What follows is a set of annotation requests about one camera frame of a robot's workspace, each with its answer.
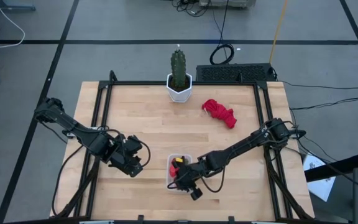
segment white hexagonal pot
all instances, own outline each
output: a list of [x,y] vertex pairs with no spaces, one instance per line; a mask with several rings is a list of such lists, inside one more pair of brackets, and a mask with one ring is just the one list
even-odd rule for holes
[[186,90],[177,92],[175,90],[172,90],[168,85],[169,79],[170,79],[171,76],[172,76],[172,73],[167,75],[167,89],[168,89],[169,95],[171,96],[172,101],[174,101],[175,103],[184,103],[184,102],[186,102],[187,99],[191,95],[191,87],[193,86],[193,77],[186,73],[186,76],[189,78],[190,86]]

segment yellow object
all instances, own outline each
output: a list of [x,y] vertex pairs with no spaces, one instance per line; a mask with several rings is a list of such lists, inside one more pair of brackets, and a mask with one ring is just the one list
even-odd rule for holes
[[272,51],[270,52],[270,58],[268,60],[268,62],[270,64],[272,64],[274,48],[276,47],[276,40],[277,40],[277,37],[278,37],[278,33],[280,32],[281,22],[283,21],[283,18],[284,18],[285,8],[287,7],[287,3],[288,3],[288,0],[285,0],[284,6],[283,6],[283,11],[281,12],[280,20],[278,21],[278,25],[277,25],[277,28],[276,28],[276,33],[274,34]]

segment paper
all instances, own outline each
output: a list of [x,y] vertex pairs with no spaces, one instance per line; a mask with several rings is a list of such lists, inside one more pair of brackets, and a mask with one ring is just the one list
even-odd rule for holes
[[[312,169],[322,165],[325,165],[325,162],[309,154],[306,156],[306,159],[303,161],[303,170]],[[335,181],[335,177],[330,177],[328,179],[309,182],[308,188],[312,194],[316,195],[317,197],[321,198],[323,201],[327,202],[329,193],[333,188],[334,181]]]

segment wooden table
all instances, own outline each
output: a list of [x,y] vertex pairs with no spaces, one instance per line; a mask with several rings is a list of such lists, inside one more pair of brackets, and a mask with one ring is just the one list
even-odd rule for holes
[[[83,82],[74,118],[90,126],[98,82]],[[273,115],[291,120],[283,84],[268,83]],[[227,129],[201,109],[208,99],[234,110],[236,127]],[[98,121],[101,121],[102,100]],[[165,184],[167,157],[170,154],[191,154],[193,160],[212,150],[225,149],[259,128],[255,98],[251,86],[193,86],[193,94],[184,103],[172,103],[165,86],[113,86],[107,125],[126,136],[135,134],[152,151],[147,167],[135,178],[101,164],[99,167],[92,219],[136,220],[274,220],[268,175],[262,147],[232,160],[226,168],[222,191],[209,192],[201,181],[197,184],[204,195],[193,201],[188,194],[167,190]],[[79,144],[69,140],[65,158]],[[288,147],[298,150],[295,140]],[[78,188],[85,150],[73,157],[63,170],[58,188],[56,208],[60,211]],[[147,151],[138,153],[144,162]],[[305,211],[314,216],[300,156],[282,150],[283,166],[289,191]],[[219,187],[221,174],[207,183]],[[277,188],[282,217],[285,209]],[[85,214],[88,193],[85,193],[81,214]]]

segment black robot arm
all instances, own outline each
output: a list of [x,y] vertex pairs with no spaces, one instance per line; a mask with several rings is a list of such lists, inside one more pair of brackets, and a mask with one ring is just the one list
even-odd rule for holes
[[87,128],[68,116],[63,109],[62,102],[55,98],[46,98],[35,109],[35,118],[41,123],[58,123],[64,129],[73,133],[80,144],[88,151],[100,158],[104,163],[111,165],[123,173],[135,177],[142,171],[140,158],[135,156],[142,144],[136,136],[125,136],[116,130],[116,137],[109,135],[106,130],[93,130]]
[[[267,121],[260,129],[254,131],[245,139],[225,150],[212,151],[200,156],[196,163],[185,164],[184,162],[174,161],[173,166],[177,169],[176,177],[167,187],[187,192],[192,191],[191,197],[193,200],[197,200],[203,194],[195,183],[198,179],[212,177],[222,172],[231,159],[255,147],[268,145],[272,149],[281,149],[286,146],[294,132],[289,131],[285,123],[289,123],[289,121],[282,121],[280,118]],[[297,133],[298,135],[305,135],[304,131],[298,130]]]

